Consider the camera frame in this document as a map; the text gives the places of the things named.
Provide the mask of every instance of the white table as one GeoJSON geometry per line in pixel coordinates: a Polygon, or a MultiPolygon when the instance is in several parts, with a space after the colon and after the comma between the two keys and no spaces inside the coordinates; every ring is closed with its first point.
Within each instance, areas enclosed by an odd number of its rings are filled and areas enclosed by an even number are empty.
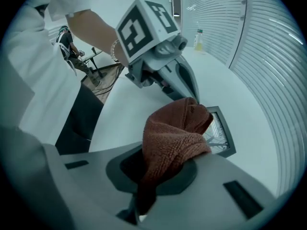
{"type": "MultiPolygon", "coordinates": [[[[200,92],[200,103],[219,106],[228,124],[236,154],[228,159],[266,185],[275,195],[278,164],[267,119],[247,86],[220,61],[187,47],[183,56],[191,65],[200,92]]],[[[112,149],[142,140],[146,119],[170,103],[161,89],[139,89],[125,77],[115,83],[97,121],[90,151],[112,149]]]]}

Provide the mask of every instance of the white shirt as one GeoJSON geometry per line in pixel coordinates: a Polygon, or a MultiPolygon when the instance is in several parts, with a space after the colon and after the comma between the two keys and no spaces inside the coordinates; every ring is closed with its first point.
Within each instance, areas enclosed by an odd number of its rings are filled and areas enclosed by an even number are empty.
{"type": "Polygon", "coordinates": [[[0,57],[8,58],[34,93],[19,128],[42,143],[54,145],[77,97],[80,81],[67,67],[60,48],[54,50],[44,18],[35,9],[47,4],[51,17],[90,9],[90,0],[27,0],[3,39],[0,57]]]}

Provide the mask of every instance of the bracelet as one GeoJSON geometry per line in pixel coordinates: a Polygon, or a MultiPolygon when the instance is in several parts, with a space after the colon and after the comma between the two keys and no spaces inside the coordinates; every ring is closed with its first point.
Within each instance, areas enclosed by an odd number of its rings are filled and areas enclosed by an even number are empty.
{"type": "Polygon", "coordinates": [[[114,61],[118,61],[117,58],[115,57],[114,55],[114,49],[115,49],[115,46],[116,44],[119,42],[119,40],[115,40],[114,43],[112,43],[112,46],[111,46],[111,58],[114,60],[114,61]]]}

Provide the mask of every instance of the person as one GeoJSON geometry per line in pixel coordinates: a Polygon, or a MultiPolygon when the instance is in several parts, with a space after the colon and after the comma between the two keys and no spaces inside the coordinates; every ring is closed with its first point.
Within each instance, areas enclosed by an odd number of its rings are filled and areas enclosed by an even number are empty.
{"type": "Polygon", "coordinates": [[[79,52],[77,47],[74,45],[72,35],[68,26],[64,25],[59,29],[59,35],[56,38],[56,43],[61,43],[62,54],[65,60],[69,60],[73,66],[83,71],[88,78],[91,80],[95,87],[98,87],[100,81],[93,75],[91,70],[78,59],[78,56],[84,56],[79,52]]]}
{"type": "Polygon", "coordinates": [[[27,0],[2,40],[0,59],[7,59],[31,94],[20,87],[23,105],[13,98],[6,104],[24,108],[18,128],[41,143],[55,145],[60,154],[88,152],[103,104],[71,73],[60,47],[50,43],[47,8],[51,19],[66,16],[78,38],[128,64],[115,29],[91,11],[90,0],[27,0]]]}

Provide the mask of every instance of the hand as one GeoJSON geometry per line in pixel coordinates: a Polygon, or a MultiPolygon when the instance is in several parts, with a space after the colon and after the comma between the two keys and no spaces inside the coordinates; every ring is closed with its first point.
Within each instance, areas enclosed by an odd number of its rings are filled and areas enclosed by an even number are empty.
{"type": "Polygon", "coordinates": [[[85,53],[83,51],[79,50],[78,55],[82,57],[82,56],[85,56],[85,53]]]}

